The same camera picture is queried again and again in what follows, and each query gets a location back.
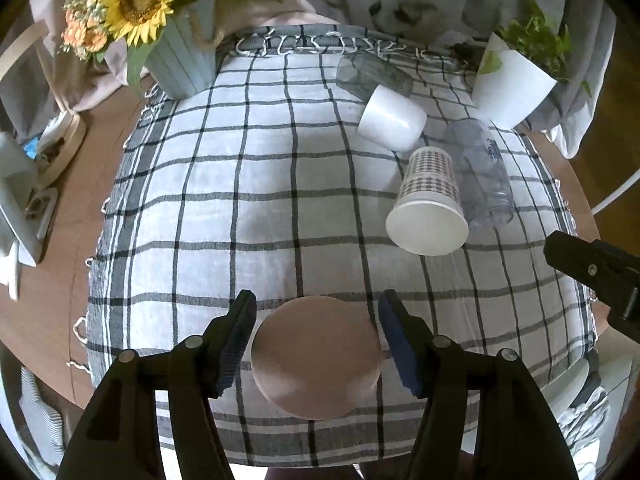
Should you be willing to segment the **green potted plant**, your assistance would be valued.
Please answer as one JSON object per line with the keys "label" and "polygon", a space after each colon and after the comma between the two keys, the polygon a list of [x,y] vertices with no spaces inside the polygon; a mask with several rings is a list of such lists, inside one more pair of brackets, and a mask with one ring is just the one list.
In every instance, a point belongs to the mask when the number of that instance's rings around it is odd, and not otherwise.
{"label": "green potted plant", "polygon": [[506,50],[526,58],[556,81],[569,82],[566,76],[567,55],[572,52],[568,27],[555,32],[536,0],[518,0],[521,13],[506,26],[499,25],[490,39],[498,39]]}

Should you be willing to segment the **clear plastic cup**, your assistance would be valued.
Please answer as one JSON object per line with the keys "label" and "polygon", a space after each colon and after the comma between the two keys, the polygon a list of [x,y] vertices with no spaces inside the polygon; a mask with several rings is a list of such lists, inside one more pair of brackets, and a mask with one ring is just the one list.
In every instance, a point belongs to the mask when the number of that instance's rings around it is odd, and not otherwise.
{"label": "clear plastic cup", "polygon": [[488,125],[459,119],[450,122],[442,138],[454,162],[465,219],[473,228],[509,223],[515,212],[512,188]]}

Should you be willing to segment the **grey curtain fabric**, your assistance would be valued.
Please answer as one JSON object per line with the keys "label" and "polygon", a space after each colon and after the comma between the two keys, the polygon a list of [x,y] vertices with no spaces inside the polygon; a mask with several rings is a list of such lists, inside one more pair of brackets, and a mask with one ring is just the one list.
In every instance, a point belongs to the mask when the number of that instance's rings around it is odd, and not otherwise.
{"label": "grey curtain fabric", "polygon": [[593,120],[613,50],[616,17],[605,0],[308,0],[321,15],[419,44],[454,37],[487,38],[500,26],[525,18],[535,1],[556,29],[567,29],[572,50],[566,76],[526,118],[574,157]]}

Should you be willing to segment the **patterned paper cup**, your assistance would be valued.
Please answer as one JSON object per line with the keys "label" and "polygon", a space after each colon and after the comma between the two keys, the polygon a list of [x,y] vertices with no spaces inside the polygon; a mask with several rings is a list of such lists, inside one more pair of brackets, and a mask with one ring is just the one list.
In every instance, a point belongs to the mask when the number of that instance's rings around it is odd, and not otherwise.
{"label": "patterned paper cup", "polygon": [[419,256],[446,256],[469,235],[454,162],[441,148],[418,148],[408,163],[385,229],[398,247]]}

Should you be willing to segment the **white paper cup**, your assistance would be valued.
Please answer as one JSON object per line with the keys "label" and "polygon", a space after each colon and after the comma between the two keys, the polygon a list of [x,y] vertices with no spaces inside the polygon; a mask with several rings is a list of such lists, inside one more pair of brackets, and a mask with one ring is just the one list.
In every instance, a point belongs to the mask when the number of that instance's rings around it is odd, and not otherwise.
{"label": "white paper cup", "polygon": [[427,122],[423,108],[379,84],[363,110],[357,133],[393,152],[408,152]]}

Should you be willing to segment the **wooden chair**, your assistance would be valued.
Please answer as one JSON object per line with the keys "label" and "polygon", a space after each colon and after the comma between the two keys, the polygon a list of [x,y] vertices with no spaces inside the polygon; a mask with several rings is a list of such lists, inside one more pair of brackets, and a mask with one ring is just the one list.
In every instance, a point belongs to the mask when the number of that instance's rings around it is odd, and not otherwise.
{"label": "wooden chair", "polygon": [[12,44],[2,53],[0,58],[0,80],[2,80],[10,69],[31,49],[34,48],[43,75],[46,77],[48,84],[51,83],[51,66],[46,59],[46,49],[44,48],[43,39],[48,36],[49,29],[45,21],[38,21],[24,30]]}

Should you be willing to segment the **white plant pot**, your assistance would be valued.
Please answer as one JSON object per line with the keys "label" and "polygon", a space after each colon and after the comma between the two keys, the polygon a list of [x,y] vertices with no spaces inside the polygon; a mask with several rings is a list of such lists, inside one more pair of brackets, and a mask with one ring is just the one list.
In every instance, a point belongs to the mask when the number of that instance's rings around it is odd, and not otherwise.
{"label": "white plant pot", "polygon": [[509,130],[532,114],[555,85],[554,78],[493,32],[476,73],[472,101],[484,118]]}

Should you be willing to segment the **light blue ribbed vase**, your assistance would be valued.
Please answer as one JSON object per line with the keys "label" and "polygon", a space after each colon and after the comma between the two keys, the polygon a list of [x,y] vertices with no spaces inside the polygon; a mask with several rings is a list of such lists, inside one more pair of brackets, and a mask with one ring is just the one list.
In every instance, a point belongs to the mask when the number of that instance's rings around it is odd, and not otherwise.
{"label": "light blue ribbed vase", "polygon": [[144,67],[169,99],[205,90],[217,73],[216,0],[196,0],[168,16]]}

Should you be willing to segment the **clear glass tumbler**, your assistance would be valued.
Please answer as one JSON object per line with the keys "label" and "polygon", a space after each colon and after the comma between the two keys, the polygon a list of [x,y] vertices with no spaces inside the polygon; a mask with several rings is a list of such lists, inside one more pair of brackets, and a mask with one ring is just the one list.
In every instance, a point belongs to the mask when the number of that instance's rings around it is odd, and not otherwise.
{"label": "clear glass tumbler", "polygon": [[408,98],[413,80],[388,61],[366,52],[344,54],[336,70],[336,84],[364,102],[368,102],[378,86]]}

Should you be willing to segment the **grey checked tablecloth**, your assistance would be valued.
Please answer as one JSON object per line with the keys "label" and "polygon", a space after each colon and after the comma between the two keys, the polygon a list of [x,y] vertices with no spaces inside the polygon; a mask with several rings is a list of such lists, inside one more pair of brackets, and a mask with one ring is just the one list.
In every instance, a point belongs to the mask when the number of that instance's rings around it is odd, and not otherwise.
{"label": "grey checked tablecloth", "polygon": [[99,382],[125,349],[163,352],[206,329],[238,292],[260,316],[299,296],[376,309],[393,289],[466,350],[512,348],[539,385],[592,349],[588,290],[548,266],[544,240],[573,232],[558,182],[529,137],[494,129],[513,219],[451,255],[398,248],[385,219],[408,158],[357,132],[362,104],[336,83],[344,52],[378,51],[412,80],[423,145],[475,115],[452,58],[359,27],[247,32],[218,54],[214,83],[174,101],[152,90],[124,145],[89,262],[86,351]]}

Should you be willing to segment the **round wooden tray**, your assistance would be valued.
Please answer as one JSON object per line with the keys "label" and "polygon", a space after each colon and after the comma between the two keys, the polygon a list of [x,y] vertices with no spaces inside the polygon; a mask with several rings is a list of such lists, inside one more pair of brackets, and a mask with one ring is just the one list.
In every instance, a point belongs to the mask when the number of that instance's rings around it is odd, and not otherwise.
{"label": "round wooden tray", "polygon": [[81,116],[72,110],[59,112],[50,120],[35,148],[36,190],[45,190],[61,177],[81,147],[86,132]]}

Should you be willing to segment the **blue cloth on tray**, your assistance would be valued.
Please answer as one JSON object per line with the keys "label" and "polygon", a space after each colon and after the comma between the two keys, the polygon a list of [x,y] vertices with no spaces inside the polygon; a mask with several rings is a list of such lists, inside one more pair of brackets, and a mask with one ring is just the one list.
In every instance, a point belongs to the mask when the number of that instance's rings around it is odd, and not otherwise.
{"label": "blue cloth on tray", "polygon": [[32,138],[23,145],[23,150],[30,159],[37,158],[38,142],[39,142],[38,138]]}

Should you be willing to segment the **grey tablet stand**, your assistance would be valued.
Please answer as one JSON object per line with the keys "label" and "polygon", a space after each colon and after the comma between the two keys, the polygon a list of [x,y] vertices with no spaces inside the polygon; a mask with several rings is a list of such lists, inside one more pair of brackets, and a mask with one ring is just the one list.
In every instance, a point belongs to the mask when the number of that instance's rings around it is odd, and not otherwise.
{"label": "grey tablet stand", "polygon": [[1,284],[18,300],[21,266],[40,263],[58,201],[55,188],[38,191],[35,162],[1,133]]}

